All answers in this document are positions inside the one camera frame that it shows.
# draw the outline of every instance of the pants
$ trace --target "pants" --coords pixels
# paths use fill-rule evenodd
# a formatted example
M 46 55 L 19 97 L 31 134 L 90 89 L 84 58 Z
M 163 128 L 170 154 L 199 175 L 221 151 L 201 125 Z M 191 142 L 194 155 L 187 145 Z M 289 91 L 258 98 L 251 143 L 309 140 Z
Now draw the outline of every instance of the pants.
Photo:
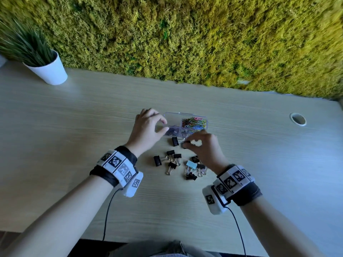
M 163 254 L 183 254 L 189 257 L 217 257 L 219 253 L 208 253 L 194 246 L 182 244 L 180 241 L 155 242 L 143 241 L 128 243 L 109 252 L 108 257 L 150 257 Z

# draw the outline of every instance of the clear plastic container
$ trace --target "clear plastic container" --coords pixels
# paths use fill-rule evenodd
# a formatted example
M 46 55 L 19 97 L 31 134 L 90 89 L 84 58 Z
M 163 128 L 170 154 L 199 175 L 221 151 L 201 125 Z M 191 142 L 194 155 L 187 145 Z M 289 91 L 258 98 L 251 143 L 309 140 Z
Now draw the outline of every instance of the clear plastic container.
M 186 138 L 196 131 L 207 130 L 208 121 L 206 116 L 199 116 L 189 113 L 166 112 L 163 116 L 167 119 L 169 130 L 166 136 Z

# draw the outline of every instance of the hand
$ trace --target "hand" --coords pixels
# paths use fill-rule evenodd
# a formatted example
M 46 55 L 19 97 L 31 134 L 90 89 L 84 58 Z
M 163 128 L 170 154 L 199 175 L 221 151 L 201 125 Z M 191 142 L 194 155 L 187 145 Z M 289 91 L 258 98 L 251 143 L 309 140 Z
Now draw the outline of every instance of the hand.
M 190 141 L 192 140 L 196 142 L 201 140 L 201 146 L 191 144 Z M 230 165 L 229 160 L 224 156 L 219 146 L 217 136 L 214 134 L 201 130 L 187 137 L 186 141 L 189 142 L 184 142 L 183 148 L 193 151 L 199 160 L 217 175 L 221 174 Z
M 137 158 L 148 149 L 151 149 L 169 130 L 169 127 L 164 127 L 156 133 L 155 125 L 158 121 L 167 124 L 167 120 L 152 108 L 148 110 L 142 109 L 141 113 L 136 115 L 130 138 L 124 146 Z

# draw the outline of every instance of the black cable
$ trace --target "black cable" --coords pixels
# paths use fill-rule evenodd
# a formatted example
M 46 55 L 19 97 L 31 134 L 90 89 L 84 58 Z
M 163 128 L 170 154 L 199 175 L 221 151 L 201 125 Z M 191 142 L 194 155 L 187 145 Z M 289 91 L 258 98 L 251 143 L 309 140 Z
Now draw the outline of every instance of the black cable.
M 235 215 L 234 215 L 234 212 L 232 212 L 231 209 L 228 208 L 228 207 L 225 207 L 225 208 L 227 208 L 228 210 L 230 210 L 231 214 L 234 216 L 234 219 L 235 219 L 235 221 L 236 221 L 236 225 L 237 225 L 237 228 L 238 228 L 238 232 L 239 232 L 239 235 L 240 235 L 240 239 L 242 240 L 243 249 L 244 249 L 244 256 L 247 257 L 247 254 L 246 254 L 246 252 L 245 252 L 245 246 L 244 246 L 244 242 L 243 242 L 243 237 L 242 237 L 242 234 L 240 233 L 240 229 L 239 229 L 239 226 L 238 226 L 236 217 L 235 217 Z
M 119 190 L 123 190 L 123 189 L 122 189 L 122 188 L 117 189 L 117 191 L 114 192 L 114 194 L 113 194 L 113 196 L 112 196 L 112 198 L 111 198 L 111 200 L 110 200 L 110 202 L 109 202 L 109 204 L 108 204 L 107 213 L 106 213 L 106 218 L 105 218 L 105 227 L 104 227 L 103 241 L 105 240 L 106 224 L 107 224 L 107 216 L 108 216 L 109 207 L 110 207 L 110 205 L 111 205 L 111 202 L 112 202 L 112 199 L 113 199 L 114 195 L 115 195 Z

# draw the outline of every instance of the light wood tabletop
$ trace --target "light wood tabletop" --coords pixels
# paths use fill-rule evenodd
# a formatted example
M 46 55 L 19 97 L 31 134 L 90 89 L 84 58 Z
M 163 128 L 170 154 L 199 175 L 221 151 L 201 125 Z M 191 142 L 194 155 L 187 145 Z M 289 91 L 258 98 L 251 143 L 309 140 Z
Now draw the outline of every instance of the light wood tabletop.
M 230 162 L 243 165 L 265 198 L 328 256 L 342 256 L 343 113 L 339 103 L 289 95 L 175 84 L 156 79 L 67 69 L 68 80 L 45 84 L 22 64 L 0 69 L 0 230 L 22 232 L 75 187 L 108 150 L 128 139 L 142 108 L 208 117 Z M 289 115 L 305 116 L 307 125 Z M 144 179 L 133 198 L 116 195 L 107 241 L 174 240 L 207 251 L 243 254 L 232 215 L 211 215 L 202 188 L 215 175 L 167 176 L 153 156 L 175 149 L 162 138 L 137 162 Z M 109 199 L 83 238 L 101 240 Z M 267 256 L 234 204 L 246 251 Z

